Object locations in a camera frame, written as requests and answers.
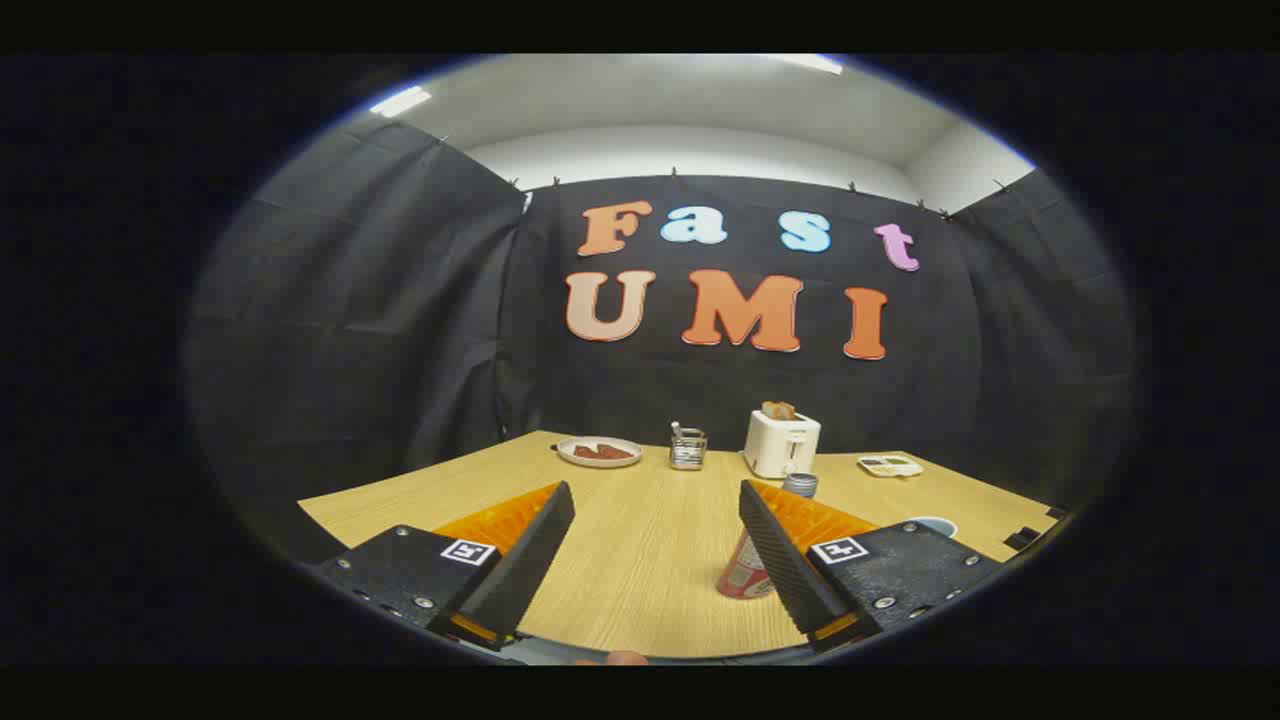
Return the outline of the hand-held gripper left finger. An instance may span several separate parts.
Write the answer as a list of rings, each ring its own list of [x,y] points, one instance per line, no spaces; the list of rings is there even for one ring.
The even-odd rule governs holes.
[[[499,651],[513,643],[575,519],[564,482],[434,530],[390,527],[315,568],[393,621]]]

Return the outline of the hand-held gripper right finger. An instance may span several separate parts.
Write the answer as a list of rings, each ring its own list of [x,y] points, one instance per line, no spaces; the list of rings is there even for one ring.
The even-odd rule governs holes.
[[[741,483],[739,516],[817,653],[911,625],[1002,566],[920,521],[874,527],[759,480]]]

